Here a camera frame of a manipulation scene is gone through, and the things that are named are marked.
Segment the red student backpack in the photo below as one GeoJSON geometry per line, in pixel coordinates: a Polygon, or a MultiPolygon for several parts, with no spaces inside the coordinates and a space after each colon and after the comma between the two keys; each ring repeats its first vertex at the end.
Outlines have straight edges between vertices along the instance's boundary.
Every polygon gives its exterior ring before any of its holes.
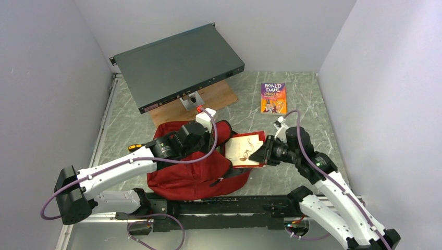
{"type": "Polygon", "coordinates": [[[199,162],[176,164],[148,173],[148,187],[165,199],[194,201],[231,194],[242,188],[251,169],[234,168],[219,151],[199,162]]]}

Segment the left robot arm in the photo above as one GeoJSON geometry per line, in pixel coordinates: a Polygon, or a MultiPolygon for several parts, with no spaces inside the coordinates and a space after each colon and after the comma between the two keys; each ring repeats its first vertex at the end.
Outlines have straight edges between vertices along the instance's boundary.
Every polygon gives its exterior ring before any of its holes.
{"type": "Polygon", "coordinates": [[[108,163],[81,170],[66,167],[54,187],[53,198],[60,213],[55,218],[61,219],[64,225],[109,212],[142,219],[152,212],[144,189],[109,191],[109,188],[169,166],[204,160],[215,150],[218,138],[218,129],[213,123],[190,121],[177,131],[135,145],[128,155],[108,163]]]}

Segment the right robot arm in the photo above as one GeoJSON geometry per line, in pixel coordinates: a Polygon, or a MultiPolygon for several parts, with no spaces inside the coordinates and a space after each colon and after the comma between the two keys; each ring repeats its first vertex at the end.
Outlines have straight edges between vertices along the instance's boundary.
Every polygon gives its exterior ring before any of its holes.
{"type": "Polygon", "coordinates": [[[363,207],[348,188],[334,162],[316,151],[303,127],[291,127],[282,141],[272,135],[249,159],[264,165],[293,164],[298,173],[331,202],[331,210],[307,188],[300,186],[288,195],[286,206],[266,205],[265,209],[288,211],[293,216],[314,219],[343,249],[395,249],[401,240],[395,229],[385,228],[363,207]]]}

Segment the red bordered book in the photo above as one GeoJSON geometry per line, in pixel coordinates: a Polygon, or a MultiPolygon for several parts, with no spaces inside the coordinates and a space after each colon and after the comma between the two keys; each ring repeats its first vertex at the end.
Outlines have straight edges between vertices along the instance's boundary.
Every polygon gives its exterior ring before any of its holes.
{"type": "Polygon", "coordinates": [[[233,168],[262,168],[264,164],[249,158],[263,146],[264,141],[264,131],[233,135],[224,145],[224,156],[233,168]]]}

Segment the orange Roald Dahl book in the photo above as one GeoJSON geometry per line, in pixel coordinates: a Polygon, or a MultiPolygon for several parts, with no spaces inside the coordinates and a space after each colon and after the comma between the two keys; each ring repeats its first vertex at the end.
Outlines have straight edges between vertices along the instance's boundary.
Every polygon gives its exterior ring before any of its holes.
{"type": "Polygon", "coordinates": [[[285,115],[287,113],[285,83],[261,83],[260,90],[262,114],[285,115]]]}

